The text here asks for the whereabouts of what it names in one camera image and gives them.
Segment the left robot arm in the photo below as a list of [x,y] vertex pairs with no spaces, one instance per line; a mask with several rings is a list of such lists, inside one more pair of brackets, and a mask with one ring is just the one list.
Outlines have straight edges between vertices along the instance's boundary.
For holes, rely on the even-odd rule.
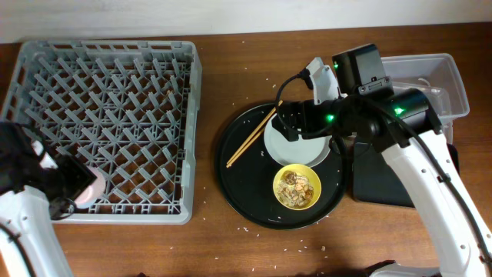
[[53,223],[101,196],[104,176],[71,155],[51,155],[40,131],[1,123],[1,257],[10,276],[70,276]]

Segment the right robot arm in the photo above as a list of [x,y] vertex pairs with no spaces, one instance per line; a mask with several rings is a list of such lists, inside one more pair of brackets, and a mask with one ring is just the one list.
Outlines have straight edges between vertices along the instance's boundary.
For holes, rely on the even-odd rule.
[[336,54],[332,65],[315,59],[298,73],[314,97],[275,99],[281,134],[288,140],[356,135],[380,153],[421,217],[439,265],[405,267],[393,260],[366,276],[489,276],[491,232],[458,174],[442,124],[426,95],[395,93],[376,45]]

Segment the pink cup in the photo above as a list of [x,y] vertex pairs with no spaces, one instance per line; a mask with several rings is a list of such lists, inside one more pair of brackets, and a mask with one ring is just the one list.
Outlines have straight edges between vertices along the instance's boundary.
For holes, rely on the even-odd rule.
[[78,209],[87,209],[95,204],[95,201],[103,195],[106,188],[104,176],[96,168],[89,167],[88,169],[96,176],[96,180],[75,200]]

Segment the yellow bowl with shells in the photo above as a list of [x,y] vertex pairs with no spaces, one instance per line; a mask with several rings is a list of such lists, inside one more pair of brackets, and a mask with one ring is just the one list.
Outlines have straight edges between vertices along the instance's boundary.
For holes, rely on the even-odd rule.
[[303,211],[321,197],[321,180],[316,172],[301,164],[290,164],[275,175],[272,189],[275,198],[286,208]]

